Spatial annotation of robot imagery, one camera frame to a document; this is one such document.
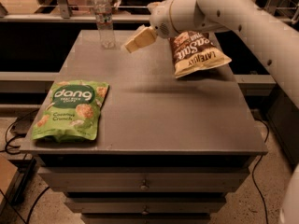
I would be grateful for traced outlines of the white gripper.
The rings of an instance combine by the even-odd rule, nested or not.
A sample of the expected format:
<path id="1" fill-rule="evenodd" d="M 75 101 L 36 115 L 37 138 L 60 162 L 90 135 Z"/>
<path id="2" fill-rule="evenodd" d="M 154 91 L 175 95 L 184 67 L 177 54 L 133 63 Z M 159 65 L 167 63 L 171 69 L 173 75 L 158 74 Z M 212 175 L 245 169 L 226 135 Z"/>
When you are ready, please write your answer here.
<path id="1" fill-rule="evenodd" d="M 175 35 L 170 17 L 170 8 L 173 1 L 164 0 L 163 2 L 152 2 L 147 5 L 147 9 L 150 12 L 150 26 L 141 25 L 127 39 L 124 47 L 130 53 L 153 44 L 157 39 L 157 35 L 161 38 L 169 38 Z"/>

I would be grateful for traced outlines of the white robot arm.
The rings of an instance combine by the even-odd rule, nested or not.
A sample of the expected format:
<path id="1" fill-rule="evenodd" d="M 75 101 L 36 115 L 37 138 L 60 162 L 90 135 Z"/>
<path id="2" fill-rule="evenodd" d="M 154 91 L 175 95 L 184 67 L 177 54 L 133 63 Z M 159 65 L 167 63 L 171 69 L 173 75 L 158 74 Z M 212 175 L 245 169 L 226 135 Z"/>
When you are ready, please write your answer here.
<path id="1" fill-rule="evenodd" d="M 147 34 L 156 39 L 228 29 L 299 108 L 299 34 L 251 0 L 165 0 L 148 4 L 148 10 L 150 27 L 137 30 L 131 51 L 149 44 Z M 298 172 L 287 165 L 272 132 L 265 140 L 270 153 L 256 160 L 251 180 L 229 196 L 229 207 L 211 224 L 298 224 Z"/>

